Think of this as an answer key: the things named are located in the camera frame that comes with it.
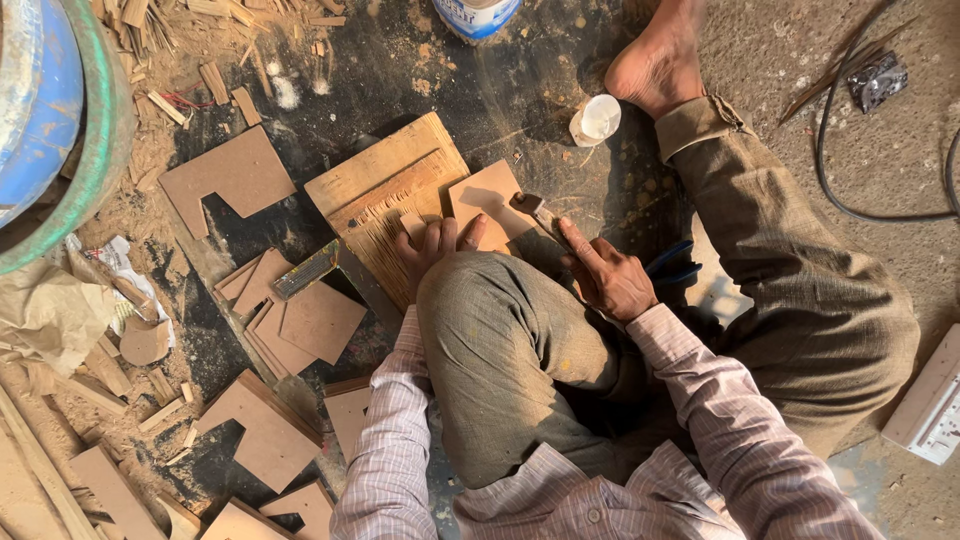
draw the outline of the black cable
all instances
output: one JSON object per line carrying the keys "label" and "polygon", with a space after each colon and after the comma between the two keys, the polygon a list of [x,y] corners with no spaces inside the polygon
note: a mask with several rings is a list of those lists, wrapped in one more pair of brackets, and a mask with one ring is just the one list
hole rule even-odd
{"label": "black cable", "polygon": [[953,136],[953,142],[950,144],[950,150],[947,153],[947,163],[945,165],[946,174],[944,175],[944,188],[947,192],[947,199],[950,203],[950,207],[953,210],[951,212],[920,215],[871,215],[850,209],[845,206],[839,201],[839,199],[837,199],[836,195],[833,194],[833,191],[830,190],[829,184],[827,184],[827,174],[825,172],[826,168],[824,167],[824,145],[827,140],[827,123],[830,117],[830,107],[833,106],[833,94],[836,93],[837,87],[840,86],[840,79],[842,78],[841,76],[847,71],[847,63],[850,61],[853,51],[860,43],[863,35],[866,34],[867,30],[873,26],[876,20],[887,11],[887,8],[893,6],[896,1],[897,0],[885,0],[885,5],[883,8],[877,11],[862,27],[860,27],[860,32],[856,35],[853,41],[851,41],[850,47],[847,48],[847,54],[844,55],[843,61],[840,62],[840,67],[837,68],[836,79],[833,80],[833,84],[830,86],[830,92],[827,94],[827,102],[824,104],[824,116],[823,119],[820,120],[820,134],[817,140],[817,177],[820,180],[820,187],[824,190],[824,194],[827,195],[827,198],[833,203],[833,205],[845,214],[857,219],[873,221],[875,223],[923,223],[930,221],[943,221],[947,219],[958,219],[960,218],[960,200],[957,199],[957,192],[953,184],[953,160],[956,158],[957,144],[960,143],[960,130],[957,130],[956,135]]}

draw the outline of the man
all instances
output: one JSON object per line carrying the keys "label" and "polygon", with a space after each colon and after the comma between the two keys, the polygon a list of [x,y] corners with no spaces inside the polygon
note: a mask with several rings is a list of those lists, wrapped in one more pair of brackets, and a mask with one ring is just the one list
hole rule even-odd
{"label": "man", "polygon": [[[704,10],[705,0],[662,0],[607,88],[654,117],[662,159],[754,308],[715,356],[658,303],[636,258],[561,221],[578,253],[564,265],[584,300],[625,326],[659,381],[650,390],[672,399],[675,409],[646,416],[688,435],[609,438],[578,422],[558,388],[626,403],[644,390],[642,365],[543,274],[476,253],[486,216],[453,253],[448,218],[420,252],[398,240],[417,301],[372,378],[334,536],[436,537],[425,481],[432,391],[466,487],[454,503],[465,538],[880,538],[823,459],[909,376],[919,339],[910,299],[817,221],[742,116],[706,94]],[[685,436],[706,479],[678,448]]]}

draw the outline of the glue container label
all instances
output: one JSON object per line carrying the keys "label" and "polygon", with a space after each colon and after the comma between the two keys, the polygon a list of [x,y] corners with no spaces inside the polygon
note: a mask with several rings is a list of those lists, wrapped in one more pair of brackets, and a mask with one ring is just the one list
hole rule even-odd
{"label": "glue container label", "polygon": [[433,0],[433,5],[446,22],[461,34],[480,39],[500,30],[516,12],[520,0],[502,0],[481,9],[464,5],[459,0]]}

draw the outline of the leg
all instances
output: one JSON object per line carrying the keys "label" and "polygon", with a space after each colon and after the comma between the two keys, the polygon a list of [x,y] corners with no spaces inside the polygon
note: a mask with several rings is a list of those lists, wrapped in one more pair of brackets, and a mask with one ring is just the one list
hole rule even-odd
{"label": "leg", "polygon": [[746,364],[787,426],[827,457],[909,377],[919,328],[883,266],[830,233],[742,117],[705,96],[704,6],[663,0],[612,65],[608,88],[657,120],[662,158],[680,172],[724,269],[754,299],[720,352]]}
{"label": "leg", "polygon": [[620,361],[592,311],[529,264],[492,253],[441,260],[417,306],[444,448],[466,487],[515,473],[542,442],[590,477],[615,478],[610,441],[581,425],[553,384],[603,397],[642,384],[642,363]]}

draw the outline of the striped shirt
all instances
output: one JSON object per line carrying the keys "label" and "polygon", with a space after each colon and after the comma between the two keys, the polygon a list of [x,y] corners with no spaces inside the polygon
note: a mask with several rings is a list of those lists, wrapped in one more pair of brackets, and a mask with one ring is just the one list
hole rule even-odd
{"label": "striped shirt", "polygon": [[[882,538],[743,364],[714,356],[664,305],[626,330],[669,388],[709,480],[671,442],[624,486],[587,478],[541,444],[515,475],[456,497],[464,538]],[[371,386],[331,535],[437,538],[426,485],[431,387],[416,307]]]}

